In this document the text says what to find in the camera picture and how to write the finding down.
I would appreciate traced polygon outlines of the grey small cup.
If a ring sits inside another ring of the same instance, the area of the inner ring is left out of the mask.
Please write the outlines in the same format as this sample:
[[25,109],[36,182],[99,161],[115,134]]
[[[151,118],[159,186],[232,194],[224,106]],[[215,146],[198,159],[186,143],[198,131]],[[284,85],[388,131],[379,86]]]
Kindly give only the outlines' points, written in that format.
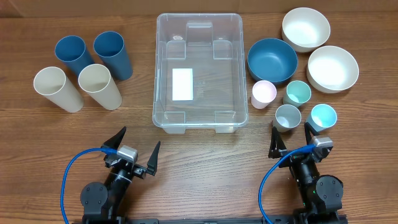
[[298,108],[293,105],[281,105],[275,112],[272,124],[279,132],[283,133],[297,127],[301,119],[301,112]]

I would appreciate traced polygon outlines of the dark blue bowl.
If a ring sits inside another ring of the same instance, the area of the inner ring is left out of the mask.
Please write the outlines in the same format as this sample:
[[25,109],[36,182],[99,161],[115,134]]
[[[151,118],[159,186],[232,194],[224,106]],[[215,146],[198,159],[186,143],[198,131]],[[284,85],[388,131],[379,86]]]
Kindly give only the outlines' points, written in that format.
[[280,39],[257,41],[248,52],[248,70],[255,81],[266,80],[280,85],[294,75],[298,67],[295,50]]

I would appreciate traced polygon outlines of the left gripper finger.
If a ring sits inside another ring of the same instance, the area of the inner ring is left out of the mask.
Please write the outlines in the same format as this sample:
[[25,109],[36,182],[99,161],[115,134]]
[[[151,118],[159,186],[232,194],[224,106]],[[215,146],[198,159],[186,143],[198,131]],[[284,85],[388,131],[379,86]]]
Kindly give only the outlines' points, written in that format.
[[147,162],[147,171],[146,172],[152,176],[155,176],[155,174],[157,172],[157,164],[158,164],[158,155],[159,155],[160,145],[161,145],[161,142],[159,141]]
[[126,133],[126,127],[124,126],[117,134],[115,134],[113,137],[105,141],[101,147],[117,150],[119,148],[121,141],[123,140],[125,133]]

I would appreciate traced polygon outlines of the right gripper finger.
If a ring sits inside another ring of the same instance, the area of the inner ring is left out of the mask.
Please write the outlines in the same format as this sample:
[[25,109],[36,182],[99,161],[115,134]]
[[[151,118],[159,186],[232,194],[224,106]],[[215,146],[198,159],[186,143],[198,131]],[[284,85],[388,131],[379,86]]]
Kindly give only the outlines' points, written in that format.
[[268,153],[268,158],[277,159],[284,157],[287,154],[287,148],[280,136],[276,127],[272,128],[271,145]]
[[304,130],[305,130],[305,139],[307,145],[310,144],[310,141],[312,140],[312,137],[318,136],[319,132],[317,132],[312,125],[309,122],[305,122],[304,124]]

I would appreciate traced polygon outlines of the light blue small cup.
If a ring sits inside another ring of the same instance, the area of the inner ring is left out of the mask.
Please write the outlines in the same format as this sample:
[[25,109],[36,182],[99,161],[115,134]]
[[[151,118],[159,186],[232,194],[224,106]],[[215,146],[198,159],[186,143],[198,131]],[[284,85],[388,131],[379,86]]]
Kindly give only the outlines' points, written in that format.
[[318,104],[312,108],[306,122],[308,122],[315,131],[320,132],[333,127],[337,119],[337,113],[330,105]]

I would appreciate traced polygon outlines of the pink small cup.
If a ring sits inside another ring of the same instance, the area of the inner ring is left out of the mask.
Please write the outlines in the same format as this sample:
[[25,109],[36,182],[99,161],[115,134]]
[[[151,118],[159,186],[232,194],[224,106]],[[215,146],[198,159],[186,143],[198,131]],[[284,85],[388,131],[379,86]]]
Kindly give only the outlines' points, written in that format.
[[277,89],[275,85],[269,81],[261,80],[253,85],[251,104],[257,109],[263,109],[274,101],[276,96]]

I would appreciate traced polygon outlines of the cream tall cup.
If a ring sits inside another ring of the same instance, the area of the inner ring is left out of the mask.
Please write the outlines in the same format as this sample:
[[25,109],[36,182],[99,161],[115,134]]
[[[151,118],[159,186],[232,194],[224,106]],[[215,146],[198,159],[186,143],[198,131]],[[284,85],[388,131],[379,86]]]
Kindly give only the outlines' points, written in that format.
[[102,64],[85,67],[78,76],[80,88],[107,110],[115,110],[122,104],[121,94],[110,71]]
[[34,78],[35,91],[69,113],[80,111],[83,97],[58,67],[41,69]]

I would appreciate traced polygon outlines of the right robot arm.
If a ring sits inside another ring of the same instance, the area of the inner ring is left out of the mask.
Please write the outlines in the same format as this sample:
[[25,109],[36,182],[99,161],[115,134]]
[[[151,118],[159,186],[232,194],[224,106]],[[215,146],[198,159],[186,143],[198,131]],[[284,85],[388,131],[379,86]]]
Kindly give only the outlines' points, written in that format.
[[289,168],[300,192],[303,208],[291,215],[263,216],[264,223],[348,223],[342,209],[343,183],[333,175],[320,175],[316,164],[326,158],[333,149],[329,136],[321,135],[311,124],[304,124],[306,145],[293,151],[287,150],[277,128],[272,128],[268,157],[278,159],[266,174],[267,179],[276,168]]

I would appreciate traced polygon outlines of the green small cup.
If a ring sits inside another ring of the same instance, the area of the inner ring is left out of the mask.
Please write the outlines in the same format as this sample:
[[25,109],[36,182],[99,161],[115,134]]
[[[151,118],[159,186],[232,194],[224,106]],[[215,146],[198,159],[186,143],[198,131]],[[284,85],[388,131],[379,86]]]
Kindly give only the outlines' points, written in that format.
[[312,91],[303,81],[294,80],[286,86],[283,104],[300,107],[311,99]]

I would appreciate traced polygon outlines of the cream bowl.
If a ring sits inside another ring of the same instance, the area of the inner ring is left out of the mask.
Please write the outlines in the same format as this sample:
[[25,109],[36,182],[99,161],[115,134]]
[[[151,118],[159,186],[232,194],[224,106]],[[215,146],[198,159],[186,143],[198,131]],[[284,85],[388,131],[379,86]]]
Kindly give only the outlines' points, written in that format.
[[296,52],[311,52],[330,37],[328,19],[315,9],[298,7],[289,11],[282,21],[282,39]]
[[326,45],[314,50],[307,63],[307,79],[318,91],[338,93],[351,88],[358,80],[359,66],[345,49]]

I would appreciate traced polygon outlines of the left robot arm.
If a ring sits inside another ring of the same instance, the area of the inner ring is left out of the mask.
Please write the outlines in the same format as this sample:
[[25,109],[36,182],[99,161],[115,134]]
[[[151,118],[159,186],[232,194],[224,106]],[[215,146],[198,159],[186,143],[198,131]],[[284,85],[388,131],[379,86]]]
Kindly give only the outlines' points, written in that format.
[[121,145],[125,133],[126,127],[123,127],[101,146],[102,149],[115,149],[116,153],[104,157],[105,166],[111,169],[105,182],[91,182],[81,191],[83,223],[131,223],[126,215],[119,212],[127,188],[133,178],[145,179],[147,174],[154,176],[157,172],[160,143],[157,143],[144,167],[137,163],[136,149]]

